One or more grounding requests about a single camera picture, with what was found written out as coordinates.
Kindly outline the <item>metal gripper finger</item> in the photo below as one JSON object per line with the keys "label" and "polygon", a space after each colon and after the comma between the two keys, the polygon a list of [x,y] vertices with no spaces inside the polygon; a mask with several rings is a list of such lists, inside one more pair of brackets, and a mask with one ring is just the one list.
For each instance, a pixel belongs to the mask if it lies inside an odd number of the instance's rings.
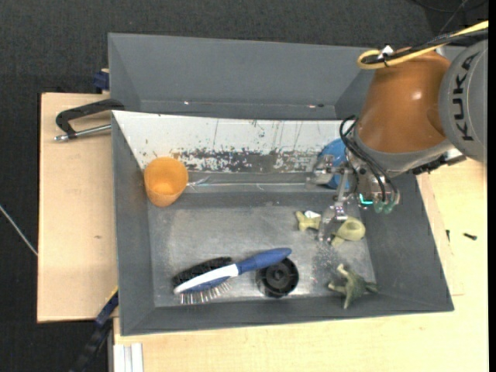
{"label": "metal gripper finger", "polygon": [[323,155],[317,159],[315,166],[305,182],[306,189],[316,186],[326,186],[337,189],[341,176],[341,164],[336,162],[333,155]]}
{"label": "metal gripper finger", "polygon": [[317,239],[320,242],[331,243],[340,226],[348,219],[343,203],[327,207],[321,216]]}

